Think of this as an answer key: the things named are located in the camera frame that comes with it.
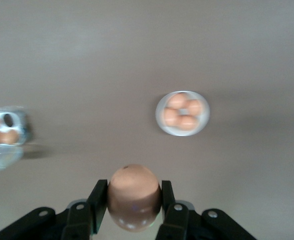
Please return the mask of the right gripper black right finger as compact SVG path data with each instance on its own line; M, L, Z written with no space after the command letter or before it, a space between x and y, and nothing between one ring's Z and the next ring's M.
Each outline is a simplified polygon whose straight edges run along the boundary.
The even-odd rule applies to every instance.
M156 240L186 240L189 210L177 203L172 184L169 180L161 183L163 223L160 225Z

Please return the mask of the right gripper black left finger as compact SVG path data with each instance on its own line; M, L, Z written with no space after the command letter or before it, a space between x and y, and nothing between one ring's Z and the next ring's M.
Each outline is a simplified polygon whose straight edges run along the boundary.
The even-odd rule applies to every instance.
M107 208L107 188L106 179L98 180L86 200L78 200L68 208L61 240L93 240Z

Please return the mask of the clear plastic egg carton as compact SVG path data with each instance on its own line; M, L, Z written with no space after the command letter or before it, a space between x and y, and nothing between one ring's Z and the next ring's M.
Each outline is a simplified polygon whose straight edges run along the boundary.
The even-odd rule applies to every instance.
M0 132L16 130L19 140L16 144L0 144L0 171L23 157L23 145L32 138L28 114L22 107L0 107Z

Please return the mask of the white round bowl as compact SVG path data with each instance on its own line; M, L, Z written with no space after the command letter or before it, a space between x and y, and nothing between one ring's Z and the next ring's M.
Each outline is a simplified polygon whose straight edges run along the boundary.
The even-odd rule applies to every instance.
M167 107L168 99L172 95L174 95L176 93L182 93L182 92L184 92L188 95L188 100L196 99L196 100L201 101L201 103L203 104L202 113L200 115L194 116L199 122L198 127L194 130L185 131L185 130L178 129L177 126L166 126L163 121L163 111L165 108L169 108L169 107ZM186 108L177 109L177 111L179 113L179 116L189 115ZM156 107L156 111L155 111L155 118L156 118L156 122L157 122L158 126L164 132L166 132L170 135L173 135L173 136L188 137L188 136L192 136L192 135L199 133L207 125L209 118L210 118L210 107L209 107L209 104L206 101L206 99L197 92L187 91L187 90L174 91L174 92L171 92L171 93L165 95L159 101L159 103L157 104L157 107Z

